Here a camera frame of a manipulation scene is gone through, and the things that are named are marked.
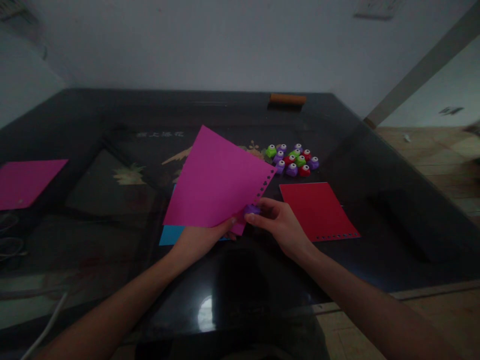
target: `wooden floor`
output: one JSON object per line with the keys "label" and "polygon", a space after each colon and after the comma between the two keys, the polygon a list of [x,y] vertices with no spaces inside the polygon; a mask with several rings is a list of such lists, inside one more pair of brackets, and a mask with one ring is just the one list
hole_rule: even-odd
{"label": "wooden floor", "polygon": [[[480,359],[480,289],[404,301],[429,320],[466,360]],[[317,316],[331,360],[385,359],[338,311]]]}
{"label": "wooden floor", "polygon": [[480,158],[480,137],[460,127],[379,127],[376,132],[480,224],[480,164],[474,162]]}

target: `blue paper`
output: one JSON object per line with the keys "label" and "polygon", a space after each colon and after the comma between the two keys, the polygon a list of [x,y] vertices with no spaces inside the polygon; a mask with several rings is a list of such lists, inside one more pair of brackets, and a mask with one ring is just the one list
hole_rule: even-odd
{"label": "blue paper", "polygon": [[[172,226],[172,225],[165,225],[163,227],[163,231],[160,237],[159,246],[166,246],[166,245],[175,245],[177,240],[179,239],[182,231],[185,229],[185,226]],[[228,240],[226,237],[222,237],[219,241]]]}

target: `right hand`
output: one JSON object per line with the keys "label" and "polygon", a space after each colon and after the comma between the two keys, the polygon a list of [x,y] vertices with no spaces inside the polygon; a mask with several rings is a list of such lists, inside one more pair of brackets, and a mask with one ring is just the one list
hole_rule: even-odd
{"label": "right hand", "polygon": [[264,216],[246,214],[245,221],[269,231],[290,259],[298,263],[312,252],[312,248],[316,250],[286,202],[262,197],[257,206]]}

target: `hand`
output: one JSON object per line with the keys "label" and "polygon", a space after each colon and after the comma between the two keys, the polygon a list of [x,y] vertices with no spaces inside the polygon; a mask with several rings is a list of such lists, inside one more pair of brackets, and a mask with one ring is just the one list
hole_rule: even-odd
{"label": "hand", "polygon": [[168,255],[174,256],[186,269],[208,253],[224,234],[235,240],[229,230],[236,222],[237,219],[232,217],[215,227],[187,226]]}
{"label": "hand", "polygon": [[305,235],[294,212],[286,202],[262,197],[257,204],[262,215],[246,214],[245,221],[265,229],[273,235],[282,251],[295,262],[299,262],[317,248]]}

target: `white wall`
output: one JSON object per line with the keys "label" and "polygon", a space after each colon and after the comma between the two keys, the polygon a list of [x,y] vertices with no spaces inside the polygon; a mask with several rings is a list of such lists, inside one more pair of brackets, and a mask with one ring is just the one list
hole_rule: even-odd
{"label": "white wall", "polygon": [[333,92],[365,117],[475,0],[406,0],[391,21],[358,0],[35,0],[71,85]]}
{"label": "white wall", "polygon": [[0,26],[0,129],[63,88],[29,42]]}
{"label": "white wall", "polygon": [[[464,108],[455,115],[439,112]],[[480,36],[392,112],[381,127],[459,127],[480,120]]]}

